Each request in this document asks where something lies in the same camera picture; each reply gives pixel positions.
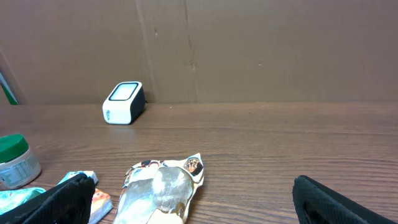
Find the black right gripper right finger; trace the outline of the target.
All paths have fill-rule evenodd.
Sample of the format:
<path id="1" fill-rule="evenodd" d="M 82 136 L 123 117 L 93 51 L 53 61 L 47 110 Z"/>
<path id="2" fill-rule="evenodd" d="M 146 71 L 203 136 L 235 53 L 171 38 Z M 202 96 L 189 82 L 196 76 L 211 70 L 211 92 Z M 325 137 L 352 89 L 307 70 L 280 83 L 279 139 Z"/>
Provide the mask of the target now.
<path id="1" fill-rule="evenodd" d="M 396 224 L 306 175 L 294 180 L 292 196 L 300 224 Z"/>

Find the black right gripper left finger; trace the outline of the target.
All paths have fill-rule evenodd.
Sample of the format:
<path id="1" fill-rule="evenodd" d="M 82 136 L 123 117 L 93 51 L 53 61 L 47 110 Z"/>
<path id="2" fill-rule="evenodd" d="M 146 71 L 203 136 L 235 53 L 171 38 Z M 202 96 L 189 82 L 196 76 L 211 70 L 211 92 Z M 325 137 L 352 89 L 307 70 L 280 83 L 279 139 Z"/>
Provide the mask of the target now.
<path id="1" fill-rule="evenodd" d="M 1 215 L 1 223 L 87 224 L 95 182 L 78 174 Z"/>

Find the orange Kleenex tissue pack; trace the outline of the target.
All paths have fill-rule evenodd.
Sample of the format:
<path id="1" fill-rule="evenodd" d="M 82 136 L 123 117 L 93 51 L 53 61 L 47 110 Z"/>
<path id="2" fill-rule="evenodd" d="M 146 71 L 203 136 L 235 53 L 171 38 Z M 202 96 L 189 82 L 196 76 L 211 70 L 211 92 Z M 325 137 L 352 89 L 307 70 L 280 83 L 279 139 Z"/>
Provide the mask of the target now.
<path id="1" fill-rule="evenodd" d="M 97 224 L 105 215 L 113 208 L 111 197 L 109 194 L 95 189 L 90 210 L 90 219 L 88 224 Z"/>

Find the teal wet wipes pack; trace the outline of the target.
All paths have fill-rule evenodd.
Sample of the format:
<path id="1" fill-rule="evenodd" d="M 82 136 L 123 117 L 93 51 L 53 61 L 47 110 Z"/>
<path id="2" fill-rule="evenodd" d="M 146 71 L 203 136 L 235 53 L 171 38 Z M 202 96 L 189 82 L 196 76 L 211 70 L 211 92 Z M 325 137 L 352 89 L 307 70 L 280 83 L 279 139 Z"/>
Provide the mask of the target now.
<path id="1" fill-rule="evenodd" d="M 0 215 L 46 192 L 40 187 L 0 191 Z"/>

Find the green lid jar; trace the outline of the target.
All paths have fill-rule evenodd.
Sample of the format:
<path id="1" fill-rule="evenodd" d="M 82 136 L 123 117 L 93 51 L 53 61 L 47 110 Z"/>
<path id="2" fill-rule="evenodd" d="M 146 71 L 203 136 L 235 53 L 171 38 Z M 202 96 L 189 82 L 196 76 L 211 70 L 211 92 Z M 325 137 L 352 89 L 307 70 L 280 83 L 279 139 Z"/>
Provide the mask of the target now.
<path id="1" fill-rule="evenodd" d="M 1 137 L 1 190 L 23 187 L 40 173 L 40 163 L 23 135 Z"/>

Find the brown white snack pouch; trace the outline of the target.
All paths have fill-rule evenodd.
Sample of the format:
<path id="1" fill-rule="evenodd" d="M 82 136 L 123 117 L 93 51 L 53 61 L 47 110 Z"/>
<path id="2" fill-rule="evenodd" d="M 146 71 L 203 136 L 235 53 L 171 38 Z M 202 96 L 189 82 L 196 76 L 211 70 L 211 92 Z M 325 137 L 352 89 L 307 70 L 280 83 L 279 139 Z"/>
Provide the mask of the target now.
<path id="1" fill-rule="evenodd" d="M 184 160 L 146 160 L 124 176 L 114 223 L 184 224 L 190 202 L 203 185 L 204 165 L 197 153 Z"/>

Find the white barcode scanner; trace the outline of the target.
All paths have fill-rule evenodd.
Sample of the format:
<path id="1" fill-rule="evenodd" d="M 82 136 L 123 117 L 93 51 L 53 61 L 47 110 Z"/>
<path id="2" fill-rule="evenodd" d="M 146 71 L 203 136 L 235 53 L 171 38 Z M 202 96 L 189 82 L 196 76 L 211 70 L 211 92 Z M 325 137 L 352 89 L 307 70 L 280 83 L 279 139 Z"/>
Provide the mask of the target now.
<path id="1" fill-rule="evenodd" d="M 145 104 L 141 82 L 121 82 L 102 105 L 104 120 L 108 124 L 131 124 L 144 111 Z"/>

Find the green white striped object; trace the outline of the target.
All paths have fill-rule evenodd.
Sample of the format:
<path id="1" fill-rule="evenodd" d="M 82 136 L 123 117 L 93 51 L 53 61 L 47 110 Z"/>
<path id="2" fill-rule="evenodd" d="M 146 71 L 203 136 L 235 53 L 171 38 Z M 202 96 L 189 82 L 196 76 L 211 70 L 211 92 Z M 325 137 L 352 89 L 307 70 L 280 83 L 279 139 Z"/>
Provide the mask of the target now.
<path id="1" fill-rule="evenodd" d="M 0 79 L 1 79 L 1 87 L 5 93 L 7 100 L 9 101 L 9 103 L 11 105 L 18 105 L 17 99 L 14 96 L 14 94 L 12 93 L 12 91 L 11 91 L 9 85 L 7 84 L 7 81 L 3 77 L 2 73 L 0 73 Z"/>

